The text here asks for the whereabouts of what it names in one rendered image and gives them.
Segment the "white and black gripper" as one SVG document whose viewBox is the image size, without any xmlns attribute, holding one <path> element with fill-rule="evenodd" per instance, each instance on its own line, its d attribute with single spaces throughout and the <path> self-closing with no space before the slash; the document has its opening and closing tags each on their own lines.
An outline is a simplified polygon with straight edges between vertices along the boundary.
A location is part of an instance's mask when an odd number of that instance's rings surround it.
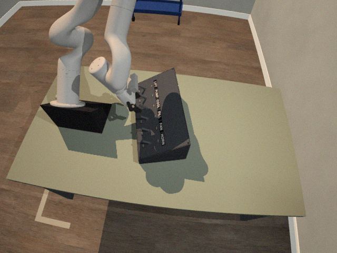
<svg viewBox="0 0 337 253">
<path fill-rule="evenodd" d="M 128 107 L 129 111 L 134 111 L 135 113 L 139 113 L 142 110 L 136 106 L 135 104 L 135 98 L 140 98 L 141 96 L 135 92 L 133 93 L 130 88 L 123 90 L 122 92 L 116 94 L 118 99 L 126 106 Z M 132 108 L 132 105 L 134 105 L 134 108 Z"/>
</svg>

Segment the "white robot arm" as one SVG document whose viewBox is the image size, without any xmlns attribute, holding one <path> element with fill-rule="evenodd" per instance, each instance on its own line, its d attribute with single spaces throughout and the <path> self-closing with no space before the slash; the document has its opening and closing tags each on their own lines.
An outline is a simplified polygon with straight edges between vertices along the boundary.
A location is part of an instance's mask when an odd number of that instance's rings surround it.
<svg viewBox="0 0 337 253">
<path fill-rule="evenodd" d="M 58 59 L 57 95 L 56 100 L 50 102 L 52 106 L 85 106 L 85 102 L 79 102 L 81 61 L 92 47 L 94 37 L 89 29 L 79 25 L 91 20 L 102 2 L 103 0 L 78 0 L 49 29 L 49 39 L 53 44 L 73 48 L 70 54 Z M 104 34 L 112 52 L 112 65 L 104 57 L 98 57 L 89 67 L 89 73 L 114 94 L 128 88 L 133 93 L 138 91 L 138 76 L 133 73 L 129 77 L 132 59 L 126 41 L 135 3 L 136 0 L 112 0 Z"/>
</svg>

